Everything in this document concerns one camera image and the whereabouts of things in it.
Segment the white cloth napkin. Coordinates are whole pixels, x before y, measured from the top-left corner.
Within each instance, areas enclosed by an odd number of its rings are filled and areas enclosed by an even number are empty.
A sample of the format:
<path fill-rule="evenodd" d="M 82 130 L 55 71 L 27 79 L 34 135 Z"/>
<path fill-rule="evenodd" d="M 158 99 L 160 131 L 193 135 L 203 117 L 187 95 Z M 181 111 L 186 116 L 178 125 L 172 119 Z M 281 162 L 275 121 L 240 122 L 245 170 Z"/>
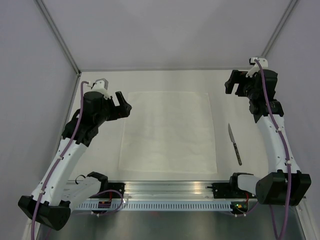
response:
<path fill-rule="evenodd" d="M 119 168 L 135 172 L 216 174 L 216 141 L 207 93 L 130 92 Z"/>

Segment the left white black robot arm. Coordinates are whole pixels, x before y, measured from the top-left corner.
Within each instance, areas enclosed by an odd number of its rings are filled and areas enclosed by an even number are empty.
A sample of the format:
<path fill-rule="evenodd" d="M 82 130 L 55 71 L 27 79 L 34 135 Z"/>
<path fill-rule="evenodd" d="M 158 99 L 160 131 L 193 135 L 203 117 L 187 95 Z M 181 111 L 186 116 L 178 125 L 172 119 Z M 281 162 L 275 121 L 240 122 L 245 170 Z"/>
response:
<path fill-rule="evenodd" d="M 59 231 L 66 225 L 73 210 L 86 199 L 108 195 L 108 177 L 102 173 L 92 171 L 83 182 L 71 188 L 67 188 L 67 181 L 99 133 L 99 127 L 104 122 L 130 115 L 132 106 L 122 92 L 117 91 L 115 95 L 118 105 L 112 97 L 105 98 L 98 91 L 88 91 L 81 97 L 80 108 L 64 127 L 58 151 L 45 176 L 31 195 L 23 195 L 18 201 L 18 206 L 29 219 Z"/>

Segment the steel table knife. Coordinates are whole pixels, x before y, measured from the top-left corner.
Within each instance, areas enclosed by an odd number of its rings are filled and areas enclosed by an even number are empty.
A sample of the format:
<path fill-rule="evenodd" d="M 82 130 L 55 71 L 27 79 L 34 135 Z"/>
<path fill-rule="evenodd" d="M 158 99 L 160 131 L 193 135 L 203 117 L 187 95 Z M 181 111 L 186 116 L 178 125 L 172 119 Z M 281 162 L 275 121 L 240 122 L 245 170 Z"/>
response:
<path fill-rule="evenodd" d="M 239 153 L 239 150 L 238 150 L 238 146 L 237 146 L 237 143 L 235 141 L 235 138 L 234 138 L 234 135 L 233 135 L 232 128 L 231 128 L 230 124 L 228 124 L 228 134 L 229 134 L 230 140 L 232 142 L 232 145 L 233 145 L 233 148 L 234 148 L 234 151 L 235 151 L 235 155 L 236 155 L 238 164 L 240 166 L 242 166 L 243 163 L 242 163 L 242 160 L 241 160 L 241 157 L 240 157 L 240 153 Z"/>

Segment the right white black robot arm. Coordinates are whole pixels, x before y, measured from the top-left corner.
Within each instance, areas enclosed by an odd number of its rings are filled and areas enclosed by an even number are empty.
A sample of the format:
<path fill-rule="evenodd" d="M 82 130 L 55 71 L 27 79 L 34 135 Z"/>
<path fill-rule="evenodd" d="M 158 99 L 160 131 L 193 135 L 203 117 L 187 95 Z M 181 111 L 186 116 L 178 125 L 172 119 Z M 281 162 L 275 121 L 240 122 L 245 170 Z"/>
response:
<path fill-rule="evenodd" d="M 233 70 L 224 84 L 226 94 L 249 99 L 253 115 L 265 146 L 268 174 L 262 178 L 250 173 L 235 172 L 230 177 L 228 192 L 235 198 L 245 192 L 256 196 L 262 205 L 297 206 L 311 186 L 309 174 L 302 173 L 297 165 L 285 132 L 284 111 L 275 99 L 278 74 L 272 70 L 258 71 L 247 76 L 245 71 Z"/>

